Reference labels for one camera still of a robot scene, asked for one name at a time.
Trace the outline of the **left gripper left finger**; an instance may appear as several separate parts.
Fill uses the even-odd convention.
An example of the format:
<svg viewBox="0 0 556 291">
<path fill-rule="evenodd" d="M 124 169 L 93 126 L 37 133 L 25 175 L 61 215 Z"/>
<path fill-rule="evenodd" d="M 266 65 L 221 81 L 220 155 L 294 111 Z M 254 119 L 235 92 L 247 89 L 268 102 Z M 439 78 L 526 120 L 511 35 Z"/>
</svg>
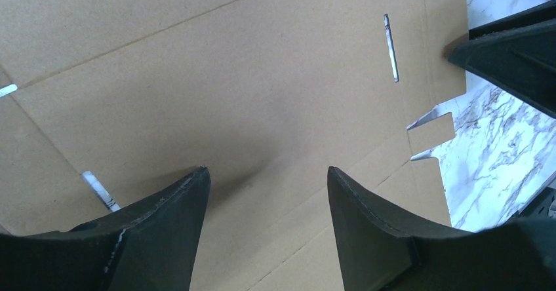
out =
<svg viewBox="0 0 556 291">
<path fill-rule="evenodd" d="M 67 232 L 1 236 L 2 290 L 188 290 L 211 180 L 172 185 Z"/>
</svg>

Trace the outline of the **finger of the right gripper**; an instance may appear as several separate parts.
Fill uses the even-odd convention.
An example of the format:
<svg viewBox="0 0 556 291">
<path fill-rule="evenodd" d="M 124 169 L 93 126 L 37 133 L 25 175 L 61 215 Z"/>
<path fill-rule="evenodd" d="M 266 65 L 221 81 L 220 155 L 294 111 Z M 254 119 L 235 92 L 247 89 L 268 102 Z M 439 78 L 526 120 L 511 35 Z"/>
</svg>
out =
<svg viewBox="0 0 556 291">
<path fill-rule="evenodd" d="M 555 117 L 555 0 L 471 29 L 447 60 Z"/>
</svg>

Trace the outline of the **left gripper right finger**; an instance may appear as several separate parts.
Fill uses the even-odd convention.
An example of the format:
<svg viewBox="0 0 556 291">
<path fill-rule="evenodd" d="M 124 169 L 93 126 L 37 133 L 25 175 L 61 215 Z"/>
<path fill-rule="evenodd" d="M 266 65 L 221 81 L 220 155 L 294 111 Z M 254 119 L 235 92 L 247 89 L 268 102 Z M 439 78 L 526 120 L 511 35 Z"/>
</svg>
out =
<svg viewBox="0 0 556 291">
<path fill-rule="evenodd" d="M 327 189 L 346 290 L 554 290 L 555 220 L 477 233 L 418 216 L 334 166 Z"/>
</svg>

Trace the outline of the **brown cardboard box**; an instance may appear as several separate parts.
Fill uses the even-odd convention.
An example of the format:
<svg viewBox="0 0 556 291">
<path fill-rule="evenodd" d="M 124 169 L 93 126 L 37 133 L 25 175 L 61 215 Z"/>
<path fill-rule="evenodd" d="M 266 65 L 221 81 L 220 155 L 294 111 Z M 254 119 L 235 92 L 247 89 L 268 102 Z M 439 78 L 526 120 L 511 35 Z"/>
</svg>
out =
<svg viewBox="0 0 556 291">
<path fill-rule="evenodd" d="M 439 162 L 466 0 L 1 0 L 1 226 L 67 231 L 197 166 L 192 290 L 341 290 L 335 166 L 450 224 Z"/>
</svg>

